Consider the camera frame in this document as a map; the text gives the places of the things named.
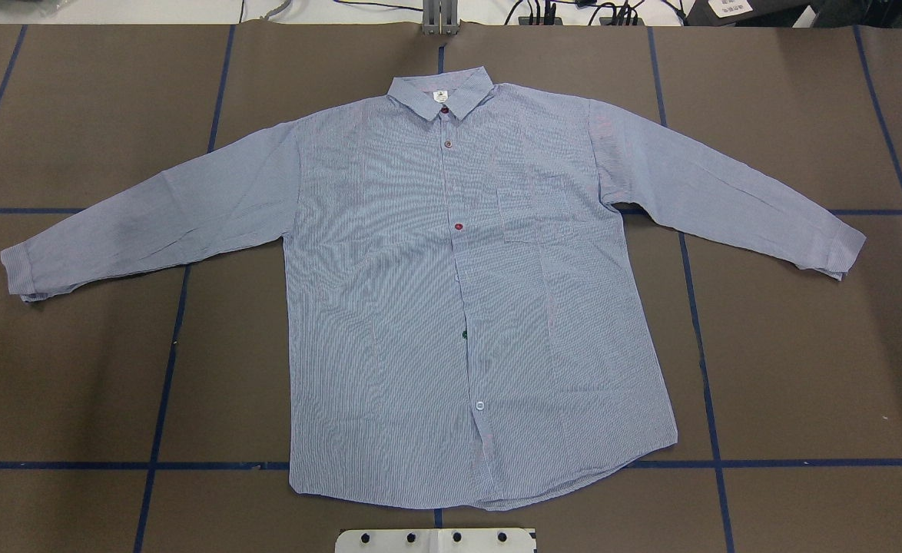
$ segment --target white paper sticker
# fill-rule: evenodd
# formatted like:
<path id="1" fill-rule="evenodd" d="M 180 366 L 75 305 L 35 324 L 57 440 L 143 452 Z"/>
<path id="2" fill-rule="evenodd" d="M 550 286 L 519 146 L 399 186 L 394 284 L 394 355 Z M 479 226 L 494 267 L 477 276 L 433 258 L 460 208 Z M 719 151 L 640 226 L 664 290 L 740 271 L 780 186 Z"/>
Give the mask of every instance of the white paper sticker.
<path id="1" fill-rule="evenodd" d="M 732 15 L 744 14 L 752 11 L 748 0 L 708 0 L 711 10 L 718 14 L 719 18 L 729 18 Z"/>

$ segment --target white metal plate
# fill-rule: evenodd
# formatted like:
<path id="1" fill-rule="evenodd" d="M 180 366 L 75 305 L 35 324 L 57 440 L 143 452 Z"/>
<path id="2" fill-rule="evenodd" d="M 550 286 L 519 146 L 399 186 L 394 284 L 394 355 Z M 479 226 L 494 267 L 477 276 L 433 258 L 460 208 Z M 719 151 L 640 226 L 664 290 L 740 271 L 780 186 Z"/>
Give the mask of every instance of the white metal plate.
<path id="1" fill-rule="evenodd" d="M 342 532 L 335 553 L 536 553 L 535 536 L 531 528 L 363 529 Z"/>

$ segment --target shirt's right sleeve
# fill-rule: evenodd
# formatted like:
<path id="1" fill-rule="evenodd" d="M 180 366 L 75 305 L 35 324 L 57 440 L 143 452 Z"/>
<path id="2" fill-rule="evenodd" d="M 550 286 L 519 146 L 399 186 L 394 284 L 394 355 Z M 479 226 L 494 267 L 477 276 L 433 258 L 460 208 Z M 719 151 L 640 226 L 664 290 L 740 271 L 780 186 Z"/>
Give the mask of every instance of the shirt's right sleeve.
<path id="1" fill-rule="evenodd" d="M 184 265 L 292 232 L 300 193 L 296 123 L 184 162 L 1 252 L 24 301 L 93 280 Z"/>
<path id="2" fill-rule="evenodd" d="M 603 204 L 633 203 L 658 224 L 840 280 L 865 237 L 740 161 L 625 109 L 589 101 Z"/>

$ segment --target long-sleeve shirt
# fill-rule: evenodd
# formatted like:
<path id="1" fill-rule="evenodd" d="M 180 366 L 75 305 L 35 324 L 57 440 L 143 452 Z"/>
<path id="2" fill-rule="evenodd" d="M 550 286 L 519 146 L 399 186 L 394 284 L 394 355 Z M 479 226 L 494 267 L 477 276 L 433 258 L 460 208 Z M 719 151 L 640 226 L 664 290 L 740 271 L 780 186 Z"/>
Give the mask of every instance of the long-sleeve shirt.
<path id="1" fill-rule="evenodd" d="M 623 202 L 837 280 L 864 242 L 689 137 L 476 68 L 255 132 L 1 259 L 39 301 L 282 238 L 294 489 L 506 510 L 676 442 Z"/>

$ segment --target shirt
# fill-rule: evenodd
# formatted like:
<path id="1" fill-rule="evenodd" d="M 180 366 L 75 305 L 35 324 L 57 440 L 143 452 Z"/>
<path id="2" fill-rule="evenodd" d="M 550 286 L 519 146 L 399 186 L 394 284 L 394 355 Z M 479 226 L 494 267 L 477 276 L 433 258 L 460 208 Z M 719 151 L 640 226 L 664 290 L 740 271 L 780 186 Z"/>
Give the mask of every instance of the shirt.
<path id="1" fill-rule="evenodd" d="M 479 67 L 253 133 L 1 259 L 38 301 L 283 238 L 293 489 L 507 510 L 677 440 L 623 202 L 838 280 L 865 239 L 697 141 Z"/>

